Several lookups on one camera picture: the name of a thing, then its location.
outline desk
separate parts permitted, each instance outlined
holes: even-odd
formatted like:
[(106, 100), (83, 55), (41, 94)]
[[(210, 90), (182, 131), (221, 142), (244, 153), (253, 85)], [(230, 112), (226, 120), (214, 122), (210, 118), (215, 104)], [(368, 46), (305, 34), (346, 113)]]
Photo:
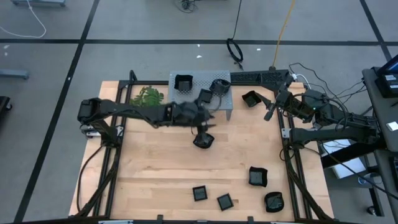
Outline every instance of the desk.
[[(167, 98), (167, 85), (153, 85)], [(115, 100), (118, 82), (103, 82), (99, 97)], [(132, 97), (142, 86), (134, 85)], [(273, 92), (259, 86), (232, 86), (234, 116), (226, 120), (225, 113), (215, 114), (217, 126), (209, 133), (215, 137), (209, 149), (192, 144), (188, 128), (153, 129), (144, 121), (128, 119), (121, 151), (112, 219), (154, 220), (163, 214), (164, 220), (234, 220), (293, 221), (292, 203), (285, 163), (279, 159), (282, 149), (278, 117), (267, 122), (264, 105), (247, 108), (241, 96), (250, 90), (274, 100)], [(304, 91), (302, 83), (293, 83), (293, 94)], [(309, 127), (296, 120), (297, 127)], [(82, 163), (100, 144), (99, 138), (87, 142)], [(317, 150), (315, 143), (308, 147)], [(81, 206), (87, 202), (98, 186), (104, 149), (87, 165), (81, 182)], [(307, 189), (319, 206), (333, 216), (328, 189), (320, 158), (313, 152), (301, 151)], [(255, 187), (248, 184), (251, 166), (268, 170), (268, 185)], [(193, 201), (192, 187), (206, 185), (208, 199)], [(281, 212), (267, 213), (265, 194), (279, 191), (284, 196)], [(229, 193), (234, 207), (221, 211), (216, 198)], [(100, 213), (108, 191), (105, 190)], [(304, 217), (302, 197), (298, 194), (300, 216)], [(70, 214), (76, 214), (76, 193)]]
[[(383, 133), (387, 148), (390, 151), (374, 152), (379, 172), (386, 190), (394, 195), (398, 195), (398, 191), (392, 179), (392, 172), (388, 161), (388, 157), (392, 154), (392, 152), (398, 153), (398, 131), (390, 131), (386, 126), (387, 123), (398, 121), (398, 106), (391, 108), (391, 105), (398, 101), (398, 99), (386, 99), (381, 96), (380, 91), (374, 82), (377, 78), (374, 70), (365, 69), (362, 71), (362, 74), (365, 80), (366, 87), (368, 89), (369, 97), (373, 105), (373, 110), (377, 115), (380, 129)], [(398, 201), (391, 197), (388, 197), (388, 200), (390, 202), (394, 220), (398, 223)]]

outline perforated metal platform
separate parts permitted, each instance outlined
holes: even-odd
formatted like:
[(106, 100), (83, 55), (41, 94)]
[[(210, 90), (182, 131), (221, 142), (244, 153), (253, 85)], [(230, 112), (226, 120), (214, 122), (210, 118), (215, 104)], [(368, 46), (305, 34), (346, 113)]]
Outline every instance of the perforated metal platform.
[[(178, 91), (174, 89), (176, 75), (191, 75), (192, 89), (190, 91)], [(171, 71), (169, 78), (169, 101), (176, 103), (193, 102), (198, 98), (200, 90), (209, 90), (211, 83), (216, 79), (224, 79), (231, 82), (231, 75), (227, 70), (218, 71)], [(232, 92), (231, 88), (221, 99), (221, 106), (219, 110), (232, 110)], [(219, 103), (218, 97), (213, 97), (210, 103), (205, 104), (209, 110), (217, 108)]]

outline yellow cable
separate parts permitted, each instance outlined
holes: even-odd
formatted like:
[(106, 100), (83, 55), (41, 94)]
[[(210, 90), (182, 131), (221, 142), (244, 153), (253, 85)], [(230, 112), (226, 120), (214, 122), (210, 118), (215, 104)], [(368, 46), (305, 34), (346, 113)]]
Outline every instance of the yellow cable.
[(279, 42), (280, 42), (280, 39), (282, 38), (282, 35), (284, 34), (285, 26), (286, 26), (287, 21), (289, 20), (290, 13), (292, 12), (292, 9), (293, 9), (293, 6), (294, 6), (294, 2), (295, 2), (295, 0), (292, 0), (292, 4), (290, 5), (289, 12), (287, 13), (287, 16), (286, 16), (286, 19), (285, 19), (285, 22), (284, 22), (284, 26), (283, 26), (282, 29), (280, 30), (280, 34), (279, 34), (279, 38), (278, 38), (278, 43), (276, 44), (274, 62), (272, 63), (272, 66), (273, 66), (273, 67), (275, 67), (276, 58), (277, 58), (277, 56), (278, 56)]

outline electronic device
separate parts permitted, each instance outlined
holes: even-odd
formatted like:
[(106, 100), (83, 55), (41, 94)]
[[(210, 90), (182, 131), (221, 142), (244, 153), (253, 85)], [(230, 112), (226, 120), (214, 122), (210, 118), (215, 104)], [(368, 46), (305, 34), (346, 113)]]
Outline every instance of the electronic device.
[(375, 83), (384, 98), (398, 97), (398, 55), (381, 68), (373, 68), (378, 78)]

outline wire bundle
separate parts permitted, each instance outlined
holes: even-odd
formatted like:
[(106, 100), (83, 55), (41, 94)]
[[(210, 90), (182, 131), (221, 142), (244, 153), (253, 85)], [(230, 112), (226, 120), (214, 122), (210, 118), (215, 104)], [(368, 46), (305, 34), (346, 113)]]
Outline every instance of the wire bundle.
[(198, 9), (198, 6), (195, 4), (196, 0), (176, 0), (174, 1), (175, 7), (184, 13), (191, 13)]
[(40, 19), (36, 16), (35, 12), (33, 11), (32, 6), (30, 6), (29, 0), (26, 0), (26, 2), (27, 2), (27, 4), (28, 4), (28, 7), (29, 7), (30, 11), (32, 12), (33, 16), (36, 18), (36, 20), (37, 20), (37, 21), (40, 23), (40, 25), (43, 27), (43, 29), (44, 29), (43, 34), (40, 35), (40, 36), (20, 35), (20, 34), (15, 34), (15, 33), (13, 33), (13, 32), (9, 32), (8, 30), (6, 30), (5, 28), (3, 28), (3, 27), (1, 27), (1, 26), (0, 26), (0, 29), (3, 30), (4, 32), (10, 34), (10, 35), (14, 35), (14, 36), (17, 36), (17, 37), (42, 38), (42, 37), (45, 35), (45, 33), (47, 33), (47, 29), (46, 29), (45, 26), (43, 25), (42, 21), (40, 21)]
[[(236, 34), (236, 27), (238, 26), (239, 14), (241, 13), (241, 5), (242, 5), (242, 0), (240, 0), (239, 2), (239, 9), (238, 9), (238, 15), (236, 16), (234, 35), (232, 36), (232, 38), (226, 39), (226, 47), (228, 48), (229, 54), (234, 59), (235, 64), (238, 64), (239, 68), (243, 70), (243, 66), (241, 65), (241, 63), (243, 62), (243, 53), (239, 45), (234, 41)], [(238, 51), (239, 58), (232, 51), (230, 44), (233, 44), (235, 46), (236, 50)]]

